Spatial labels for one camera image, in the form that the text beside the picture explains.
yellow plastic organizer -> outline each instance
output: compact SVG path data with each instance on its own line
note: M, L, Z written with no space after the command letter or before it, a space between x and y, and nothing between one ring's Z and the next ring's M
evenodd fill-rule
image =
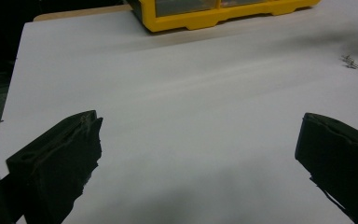
M219 21L255 14L282 15L320 0L127 0L152 32L215 26Z

